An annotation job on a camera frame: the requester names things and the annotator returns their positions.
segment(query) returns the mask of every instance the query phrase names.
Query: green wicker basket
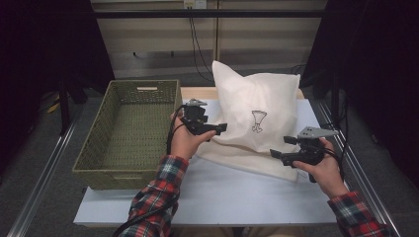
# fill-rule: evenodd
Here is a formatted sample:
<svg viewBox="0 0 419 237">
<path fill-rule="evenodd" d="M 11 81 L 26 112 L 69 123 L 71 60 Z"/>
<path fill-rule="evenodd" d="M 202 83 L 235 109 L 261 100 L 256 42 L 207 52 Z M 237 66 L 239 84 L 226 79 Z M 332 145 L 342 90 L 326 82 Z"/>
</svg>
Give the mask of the green wicker basket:
<svg viewBox="0 0 419 237">
<path fill-rule="evenodd" d="M 112 81 L 73 167 L 93 190 L 142 189 L 166 151 L 180 82 Z"/>
</svg>

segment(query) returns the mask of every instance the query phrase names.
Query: printed graphic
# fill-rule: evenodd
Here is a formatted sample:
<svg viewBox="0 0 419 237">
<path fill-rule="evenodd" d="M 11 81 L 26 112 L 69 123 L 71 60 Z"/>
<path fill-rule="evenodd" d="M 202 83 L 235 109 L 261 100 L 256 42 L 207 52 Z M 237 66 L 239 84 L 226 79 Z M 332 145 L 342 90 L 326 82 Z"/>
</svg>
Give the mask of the printed graphic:
<svg viewBox="0 0 419 237">
<path fill-rule="evenodd" d="M 252 130 L 259 133 L 263 131 L 261 127 L 261 122 L 268 113 L 261 112 L 261 111 L 252 111 L 252 114 L 253 114 L 253 117 L 255 118 L 255 125 L 252 126 Z"/>
</svg>

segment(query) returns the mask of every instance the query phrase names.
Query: white table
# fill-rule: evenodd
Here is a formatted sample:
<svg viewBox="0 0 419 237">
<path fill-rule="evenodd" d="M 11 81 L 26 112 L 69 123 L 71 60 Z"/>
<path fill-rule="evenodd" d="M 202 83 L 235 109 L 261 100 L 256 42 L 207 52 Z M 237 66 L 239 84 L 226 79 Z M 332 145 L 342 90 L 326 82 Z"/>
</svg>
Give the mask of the white table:
<svg viewBox="0 0 419 237">
<path fill-rule="evenodd" d="M 207 101 L 207 115 L 219 108 Z M 308 100 L 297 100 L 297 125 L 318 127 Z M 88 189 L 74 223 L 88 227 L 126 222 L 137 190 Z M 174 226 L 309 225 L 336 222 L 328 197 L 300 171 L 296 183 L 243 172 L 194 157 L 185 175 Z"/>
</svg>

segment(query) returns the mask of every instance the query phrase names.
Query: metal rail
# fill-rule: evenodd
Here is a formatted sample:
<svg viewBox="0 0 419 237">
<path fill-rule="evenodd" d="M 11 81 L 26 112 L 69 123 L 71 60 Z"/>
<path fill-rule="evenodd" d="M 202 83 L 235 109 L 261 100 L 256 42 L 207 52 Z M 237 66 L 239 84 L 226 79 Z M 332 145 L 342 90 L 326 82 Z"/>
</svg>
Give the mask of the metal rail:
<svg viewBox="0 0 419 237">
<path fill-rule="evenodd" d="M 319 102 L 317 103 L 317 106 L 326 122 L 333 124 L 331 119 L 331 112 L 327 105 L 324 102 Z M 346 137 L 344 136 L 342 130 L 339 130 L 339 134 L 334 136 L 334 138 L 339 146 L 340 151 L 342 151 L 344 144 L 346 143 Z M 346 161 L 351 171 L 354 173 L 354 177 L 360 186 L 361 192 L 368 205 L 370 206 L 370 211 L 373 212 L 374 216 L 379 222 L 390 226 L 394 236 L 401 236 L 394 222 L 392 221 L 390 214 L 388 213 L 381 199 L 378 197 L 376 190 L 373 188 L 373 185 L 370 183 L 370 180 L 368 179 L 366 173 L 361 167 L 361 164 L 358 162 L 357 157 L 349 145 L 346 147 L 345 155 Z"/>
<path fill-rule="evenodd" d="M 54 18 L 323 18 L 326 16 L 348 17 L 349 13 L 325 10 L 98 10 L 94 12 L 47 12 L 38 11 L 38 17 Z"/>
<path fill-rule="evenodd" d="M 56 166 L 59 163 L 59 160 L 62 156 L 62 153 L 65 150 L 65 147 L 68 144 L 68 141 L 73 134 L 75 124 L 79 121 L 84 105 L 81 105 L 77 108 L 74 119 L 70 124 L 70 127 L 67 131 L 60 135 L 58 141 L 55 145 L 55 148 L 52 151 L 52 154 L 49 156 L 49 159 L 45 165 L 45 168 L 42 171 L 41 176 L 38 179 L 37 184 L 34 186 L 31 194 L 29 195 L 24 207 L 13 223 L 12 228 L 10 229 L 7 237 L 23 237 L 26 235 L 28 228 L 34 219 L 35 214 L 37 213 L 38 207 L 42 202 L 43 195 L 49 185 L 51 177 L 55 171 Z"/>
</svg>

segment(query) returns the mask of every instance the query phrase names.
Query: plaid shirt sleeve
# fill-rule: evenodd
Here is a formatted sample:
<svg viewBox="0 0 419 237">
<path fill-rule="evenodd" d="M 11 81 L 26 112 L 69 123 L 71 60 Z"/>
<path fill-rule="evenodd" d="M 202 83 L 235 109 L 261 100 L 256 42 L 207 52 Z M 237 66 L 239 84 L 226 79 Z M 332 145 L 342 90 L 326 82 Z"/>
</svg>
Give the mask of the plaid shirt sleeve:
<svg viewBox="0 0 419 237">
<path fill-rule="evenodd" d="M 141 216 L 155 210 L 173 197 L 179 195 L 179 188 L 188 168 L 188 161 L 183 158 L 167 155 L 160 162 L 157 176 L 148 186 L 132 200 L 129 218 Z M 126 229 L 121 236 L 169 236 L 173 215 L 178 207 L 176 202 L 171 208 L 153 214 L 139 224 Z"/>
<path fill-rule="evenodd" d="M 391 236 L 390 229 L 370 214 L 358 192 L 333 198 L 328 204 L 347 236 Z"/>
</svg>

